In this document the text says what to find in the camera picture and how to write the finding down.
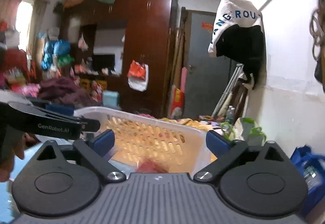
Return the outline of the person's left hand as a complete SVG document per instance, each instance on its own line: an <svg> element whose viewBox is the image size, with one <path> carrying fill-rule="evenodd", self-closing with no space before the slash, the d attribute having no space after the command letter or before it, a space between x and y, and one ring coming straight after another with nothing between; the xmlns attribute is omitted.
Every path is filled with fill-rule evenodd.
<svg viewBox="0 0 325 224"><path fill-rule="evenodd" d="M9 158L1 162L0 181L6 182L14 169L15 157L23 160L25 157L24 151L32 146L40 143L35 134L23 133L21 139L13 146L10 147Z"/></svg>

